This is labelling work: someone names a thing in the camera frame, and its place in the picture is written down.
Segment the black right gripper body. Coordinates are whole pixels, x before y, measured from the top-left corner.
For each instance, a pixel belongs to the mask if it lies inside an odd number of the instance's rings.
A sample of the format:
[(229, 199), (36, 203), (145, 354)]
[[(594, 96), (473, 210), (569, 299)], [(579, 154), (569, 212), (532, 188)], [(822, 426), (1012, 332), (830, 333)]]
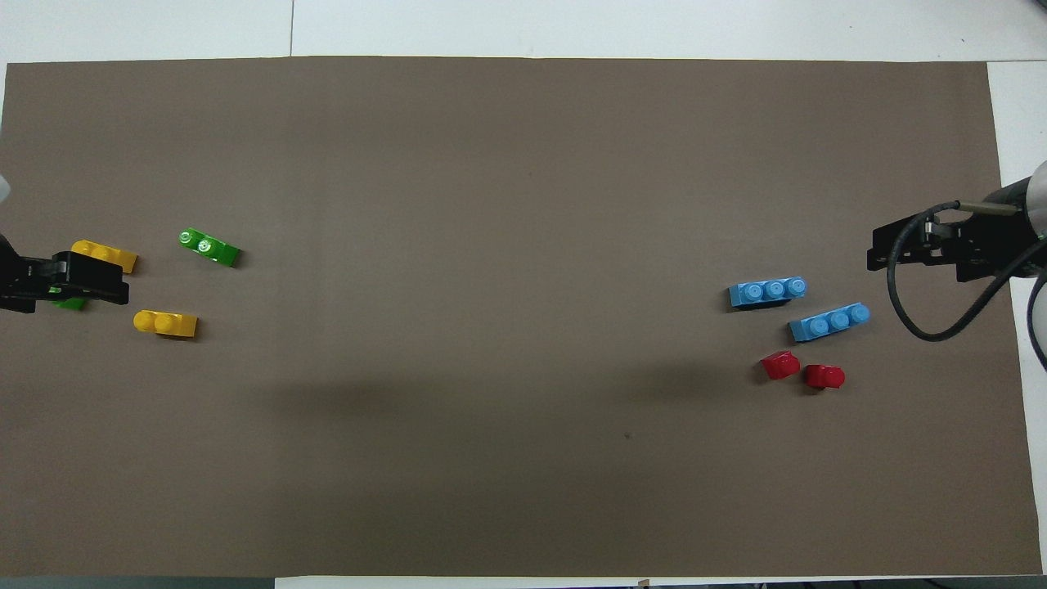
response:
[(936, 246), (932, 265), (954, 266), (958, 282), (997, 278), (1040, 243), (1023, 209), (1011, 216), (973, 214), (962, 221), (932, 216), (928, 241)]

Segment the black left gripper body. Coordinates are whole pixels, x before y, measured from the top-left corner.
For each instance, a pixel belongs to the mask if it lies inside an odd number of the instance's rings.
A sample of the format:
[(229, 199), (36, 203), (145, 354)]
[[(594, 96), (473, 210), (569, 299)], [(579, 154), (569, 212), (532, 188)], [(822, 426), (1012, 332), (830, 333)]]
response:
[(55, 256), (20, 256), (10, 241), (1, 235), (1, 309), (34, 313), (38, 301), (55, 301)]

